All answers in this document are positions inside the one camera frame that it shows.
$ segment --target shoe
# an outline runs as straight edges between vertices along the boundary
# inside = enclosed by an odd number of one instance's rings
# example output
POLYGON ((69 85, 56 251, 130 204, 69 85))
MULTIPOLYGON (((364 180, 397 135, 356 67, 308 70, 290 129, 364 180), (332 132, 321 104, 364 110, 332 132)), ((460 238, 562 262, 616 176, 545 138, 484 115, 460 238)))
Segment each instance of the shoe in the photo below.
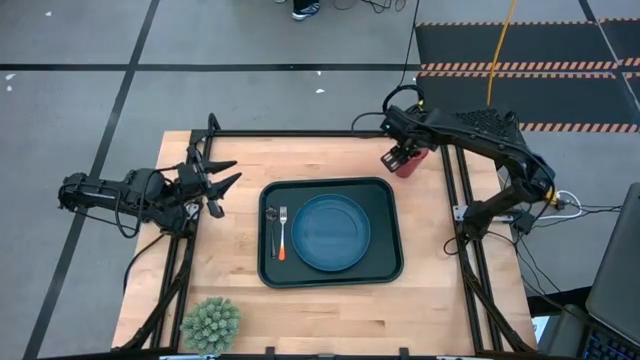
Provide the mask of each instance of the shoe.
POLYGON ((291 13, 291 17, 298 21, 302 21, 310 16, 317 14, 318 11, 320 11, 320 3, 315 2, 304 9, 293 10, 293 13, 291 13))

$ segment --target orange and black striped mat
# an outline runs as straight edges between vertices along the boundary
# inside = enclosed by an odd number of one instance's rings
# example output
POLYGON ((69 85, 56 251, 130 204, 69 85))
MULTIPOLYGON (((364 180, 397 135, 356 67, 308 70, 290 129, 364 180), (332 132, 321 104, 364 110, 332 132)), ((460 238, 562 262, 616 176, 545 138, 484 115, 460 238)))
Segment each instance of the orange and black striped mat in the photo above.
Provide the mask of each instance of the orange and black striped mat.
MULTIPOLYGON (((628 28, 640 21, 602 22, 605 31, 618 23, 628 28)), ((418 24, 423 72, 417 84, 427 106, 452 112, 485 106, 501 30, 502 23, 418 24)), ((637 132, 640 114, 627 82, 638 96, 640 42, 619 37, 624 50, 622 56, 616 51, 616 61, 596 22, 512 23, 496 64, 492 104, 518 113, 526 131, 637 132)))
MULTIPOLYGON (((448 112, 485 106, 488 72, 424 71, 425 104, 448 112)), ((514 110, 525 131, 636 132, 634 113, 613 74, 500 72, 495 106, 514 110)))

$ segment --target blue bowl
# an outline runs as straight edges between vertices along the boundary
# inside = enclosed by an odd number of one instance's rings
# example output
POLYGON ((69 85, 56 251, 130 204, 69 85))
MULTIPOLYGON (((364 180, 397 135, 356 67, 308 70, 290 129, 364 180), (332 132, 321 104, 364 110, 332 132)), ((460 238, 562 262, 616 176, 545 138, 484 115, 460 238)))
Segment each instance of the blue bowl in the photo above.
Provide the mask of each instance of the blue bowl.
POLYGON ((353 200, 335 194, 307 201, 293 219, 293 247, 300 258, 321 271, 355 265, 369 248, 367 214, 353 200))

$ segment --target black metal frame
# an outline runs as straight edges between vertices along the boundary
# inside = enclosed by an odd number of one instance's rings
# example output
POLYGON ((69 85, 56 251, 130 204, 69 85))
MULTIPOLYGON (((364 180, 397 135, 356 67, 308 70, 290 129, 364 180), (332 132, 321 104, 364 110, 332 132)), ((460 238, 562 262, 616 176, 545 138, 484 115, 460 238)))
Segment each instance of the black metal frame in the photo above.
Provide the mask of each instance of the black metal frame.
MULTIPOLYGON (((213 134, 209 134, 207 130, 193 130, 191 133, 191 142, 201 139, 207 135, 210 135, 205 141, 205 149, 204 156, 206 158, 210 158, 211 149, 213 147, 213 139, 215 137, 383 137, 384 134, 381 131, 348 131, 348 130, 221 130, 219 126, 215 129, 213 134)), ((451 168, 451 160, 449 158, 449 151, 447 147, 441 147, 442 152, 442 161, 444 165, 444 173, 445 173, 445 181, 447 184, 447 192, 449 194, 449 201, 451 204, 451 208, 453 209, 454 205, 457 205, 457 195, 456 188, 454 182, 454 176, 451 168)), ((473 193, 471 189, 471 182, 469 179, 469 173, 467 170, 466 160, 464 158, 464 152, 462 149, 456 149, 458 166, 460 168, 460 176, 462 179, 462 187, 463 193, 465 195, 465 201, 470 203, 473 201, 473 193)), ((460 238, 460 234, 457 231, 457 227, 455 226, 455 220, 453 220, 454 228, 456 229, 456 236, 458 237, 458 243, 462 244, 462 239, 460 238)), ((192 236, 187 239, 187 247, 189 249, 193 249, 195 247, 196 236, 192 236)), ((165 264, 163 281, 162 281, 162 289, 161 295, 165 294, 167 291, 168 284, 171 283, 171 277, 175 268, 175 262, 177 257, 177 249, 178 249, 179 239, 172 239, 171 244, 169 246, 169 251, 167 254, 167 261, 165 264)), ((491 293, 491 285, 489 281, 489 274, 487 271, 486 259, 484 255, 484 249, 482 247, 481 242, 473 242, 474 244, 474 252, 478 267, 479 277, 482 282, 483 289, 486 294, 493 299, 491 293)), ((189 251, 191 254, 189 258, 185 258, 183 261, 187 261, 189 267, 192 263, 193 251, 189 251)), ((468 257, 466 251, 460 251, 459 256, 468 257)), ((174 350, 176 353, 178 351, 179 341, 180 341, 180 332, 179 325, 182 322, 182 318, 184 316, 185 305, 186 305, 186 296, 189 287, 189 279, 187 276, 187 281, 183 284, 180 292, 178 293, 178 301, 176 304, 175 316, 173 319, 173 327, 171 329, 171 342, 169 349, 174 350)), ((482 334, 480 330, 480 321, 478 318, 478 309, 476 306, 475 296, 473 291, 469 288, 468 285, 464 285, 465 289, 465 298, 467 303, 467 312, 469 315, 469 325, 471 327, 471 334, 473 340, 474 352, 479 354, 484 350, 482 344, 482 334)), ((493 322, 489 319, 489 326, 491 329, 491 338, 493 349, 496 351, 502 351, 502 341, 500 337, 500 333, 497 330, 497 327, 493 324, 493 322)), ((152 347, 159 347, 160 338, 163 330, 163 321, 160 321, 156 326, 156 329, 153 333, 152 337, 152 347)), ((243 355, 242 358, 252 358, 259 357, 263 358, 264 355, 243 355)), ((385 358, 394 358, 397 357, 375 357, 376 359, 385 359, 385 358)))
MULTIPOLYGON (((216 123, 214 129, 209 130, 192 130, 190 142, 194 143, 198 140, 205 139, 204 152, 203 156, 206 158, 211 157, 211 151, 213 147, 213 139, 215 137, 384 137, 384 134, 380 131, 342 131, 342 130, 285 130, 285 131, 272 131, 272 130, 221 130, 220 126, 216 123)), ((463 263, 463 260, 468 262, 468 253, 466 251, 466 247, 464 246, 464 242, 462 237, 460 236, 459 227, 456 226, 455 217, 453 216, 453 206, 457 205, 457 194, 456 194, 456 186, 454 181, 454 175, 451 167, 451 160, 449 157, 449 150, 446 146, 442 146, 441 148, 442 162, 444 165, 444 174, 445 174, 445 182, 447 186, 447 193, 449 195, 449 201, 451 205, 451 215, 453 220, 453 225, 456 233, 457 243, 459 245, 458 256, 460 263, 463 263)), ((460 168, 460 176, 462 179, 463 193, 465 194, 466 202, 469 203, 473 200, 473 194, 471 190, 471 182, 469 180, 469 173, 467 170, 466 160, 464 158, 464 153, 462 149, 456 149, 458 165, 460 168)), ((195 241, 196 241, 196 232, 198 223, 194 224, 194 235, 187 238, 187 244, 185 248, 185 256, 183 259, 183 263, 180 268, 184 266, 188 267, 188 271, 181 276, 181 279, 174 279, 173 270, 175 269, 175 261, 178 253, 178 243, 180 239, 172 239, 172 244, 169 247, 169 252, 167 255, 167 261, 165 263, 164 269, 164 277, 163 277, 163 286, 161 289, 161 295, 167 293, 174 293, 178 296, 178 301, 176 302, 175 316, 173 320, 173 326, 171 329, 171 342, 169 347, 160 347, 159 342, 162 336, 162 327, 163 322, 166 315, 166 309, 173 297, 161 297, 161 301, 156 305, 154 310, 152 311, 152 315, 149 317, 150 319, 154 318, 153 316, 157 316, 158 313, 161 313, 161 316, 158 318, 158 323, 153 330, 152 333, 152 342, 150 343, 149 349, 140 349, 139 347, 129 347, 129 348, 121 348, 114 349, 117 351, 113 351, 110 353, 98 353, 98 354, 83 354, 83 355, 72 355, 72 356, 63 356, 56 357, 51 359, 56 360, 77 360, 77 359, 158 359, 164 356, 169 355, 177 355, 178 346, 180 341, 180 332, 179 325, 182 322, 182 318, 184 316, 185 305, 186 305, 186 297, 187 291, 189 288, 189 275, 191 271, 191 265, 193 262, 193 253, 195 249, 195 241)), ((492 299, 491 296, 491 288, 489 283, 489 274, 487 272, 486 267, 486 259, 484 256, 484 250, 482 249, 482 244, 477 242, 478 244, 474 244, 475 256, 477 260, 478 273, 481 278, 481 286, 484 290, 484 295, 492 299)), ((497 330, 491 331, 492 335, 492 344, 494 346, 493 350, 485 350, 482 345, 482 334, 480 329, 480 320, 478 318, 478 309, 476 306, 475 298, 477 295, 474 294, 470 286, 463 282, 464 290, 465 290, 465 298, 467 303, 467 312, 469 315, 469 325, 471 327, 471 335, 474 346, 474 356, 471 357, 482 357, 482 358, 491 358, 491 359, 558 359, 555 357, 544 356, 535 353, 520 353, 520 352, 504 352, 502 350, 502 343, 500 334, 497 333, 497 330)), ((409 349, 407 348, 399 348, 399 355, 385 355, 385 356, 360 356, 360 355, 338 355, 338 354, 298 354, 298 355, 281 355, 275 353, 274 347, 265 348, 265 353, 263 354, 230 354, 230 355, 222 355, 218 357, 218 360, 309 360, 309 359, 318 359, 318 360, 431 360, 442 358, 442 356, 413 356, 409 355, 409 349)))

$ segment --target succulent plant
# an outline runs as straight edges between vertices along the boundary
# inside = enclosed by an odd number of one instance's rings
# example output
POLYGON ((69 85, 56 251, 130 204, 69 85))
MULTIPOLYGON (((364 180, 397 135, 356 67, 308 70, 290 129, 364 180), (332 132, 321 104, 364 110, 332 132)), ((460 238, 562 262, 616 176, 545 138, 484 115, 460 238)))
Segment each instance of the succulent plant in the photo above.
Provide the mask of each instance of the succulent plant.
POLYGON ((240 310, 229 299, 208 298, 185 315, 180 330, 189 350, 220 356, 231 350, 239 322, 240 310))

